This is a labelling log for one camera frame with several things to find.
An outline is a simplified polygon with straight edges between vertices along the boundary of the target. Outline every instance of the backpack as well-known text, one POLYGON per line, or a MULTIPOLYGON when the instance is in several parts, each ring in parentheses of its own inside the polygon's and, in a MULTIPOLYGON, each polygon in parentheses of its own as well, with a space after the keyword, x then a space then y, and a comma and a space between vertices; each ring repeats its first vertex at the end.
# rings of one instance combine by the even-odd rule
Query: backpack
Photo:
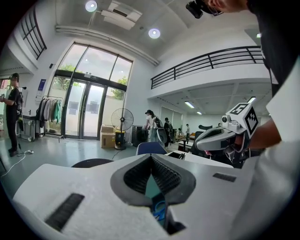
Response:
POLYGON ((153 118, 153 128, 157 129, 157 128, 162 128, 161 126, 161 121, 159 120, 159 118, 157 116, 155 116, 153 118))
POLYGON ((168 132, 169 133, 173 133, 173 126, 172 126, 172 124, 169 122, 168 125, 169 125, 168 132))
POLYGON ((17 106, 17 114, 20 115, 22 113, 22 107, 23 107, 23 95, 22 95, 22 92, 21 92, 21 89, 19 87, 16 87, 18 90, 19 90, 19 97, 18 99, 16 100, 15 104, 17 106))

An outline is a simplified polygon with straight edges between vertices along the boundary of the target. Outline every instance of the man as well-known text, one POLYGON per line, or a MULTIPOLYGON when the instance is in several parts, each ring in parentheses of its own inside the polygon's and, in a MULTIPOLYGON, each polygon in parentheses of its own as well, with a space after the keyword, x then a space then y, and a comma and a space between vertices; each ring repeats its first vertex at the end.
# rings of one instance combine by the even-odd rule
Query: man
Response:
MULTIPOLYGON (((264 62, 270 74, 274 96, 289 76, 299 56, 299 38, 289 26, 299 22, 297 14, 273 0, 203 0, 208 6, 225 13, 249 10, 256 15, 262 43, 264 62)), ((262 149, 281 141, 274 121, 271 119, 257 128, 249 147, 262 149)), ((235 141, 242 144, 242 138, 235 141)))
POLYGON ((7 131, 8 136, 11 141, 12 148, 8 150, 9 155, 11 157, 18 154, 17 147, 17 137, 15 134, 15 124, 18 119, 17 116, 17 101, 20 96, 20 88, 19 88, 19 74, 14 73, 10 78, 11 85, 14 89, 10 92, 8 99, 1 97, 0 102, 5 103, 6 106, 6 122, 7 122, 7 131))
POLYGON ((188 124, 187 124, 187 131, 186 131, 186 134, 187 134, 186 139, 188 140, 188 139, 189 139, 189 126, 188 126, 188 124))
POLYGON ((165 147, 167 148, 170 142, 170 122, 168 118, 165 118, 164 130, 167 135, 167 142, 165 143, 165 147))

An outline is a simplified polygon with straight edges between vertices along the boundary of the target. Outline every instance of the doorway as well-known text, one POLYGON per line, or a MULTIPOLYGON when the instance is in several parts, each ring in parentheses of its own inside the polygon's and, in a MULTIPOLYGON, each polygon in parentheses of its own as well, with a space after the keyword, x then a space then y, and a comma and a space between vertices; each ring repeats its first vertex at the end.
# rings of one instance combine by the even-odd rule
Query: doorway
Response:
POLYGON ((64 132, 67 138, 100 139, 107 87, 74 79, 65 105, 64 132))

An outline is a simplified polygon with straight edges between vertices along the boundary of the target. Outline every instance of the cardboard box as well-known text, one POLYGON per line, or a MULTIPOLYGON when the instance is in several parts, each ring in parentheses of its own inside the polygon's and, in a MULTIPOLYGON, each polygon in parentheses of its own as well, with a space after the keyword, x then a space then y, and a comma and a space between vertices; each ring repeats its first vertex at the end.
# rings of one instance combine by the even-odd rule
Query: cardboard box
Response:
POLYGON ((100 143, 101 148, 114 148, 115 133, 101 133, 100 143))
POLYGON ((101 126, 101 133, 114 133, 113 131, 113 126, 106 126, 106 125, 102 125, 101 126))

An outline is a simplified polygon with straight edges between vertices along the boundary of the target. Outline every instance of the hanging clothes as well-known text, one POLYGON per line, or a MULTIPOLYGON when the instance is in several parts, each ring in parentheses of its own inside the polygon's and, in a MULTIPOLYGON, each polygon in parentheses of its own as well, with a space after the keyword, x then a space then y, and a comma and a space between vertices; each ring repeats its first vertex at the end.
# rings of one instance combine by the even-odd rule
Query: hanging clothes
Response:
POLYGON ((54 110, 54 120, 59 123, 61 120, 61 101, 58 100, 54 110))
POLYGON ((43 101, 44 101, 44 99, 39 103, 38 109, 36 111, 36 120, 39 120, 39 116, 41 114, 41 109, 42 109, 43 101))
POLYGON ((56 105, 57 100, 54 99, 51 101, 51 105, 50 105, 50 119, 49 121, 53 122, 54 119, 54 110, 55 110, 55 105, 56 105))
POLYGON ((44 120, 48 120, 49 119, 49 110, 50 110, 50 104, 51 104, 51 100, 48 100, 45 104, 45 109, 44 109, 44 120))
POLYGON ((44 99, 43 100, 42 108, 41 108, 41 113, 39 115, 39 120, 40 121, 44 121, 44 110, 45 110, 45 106, 46 106, 47 101, 49 101, 49 99, 44 99))

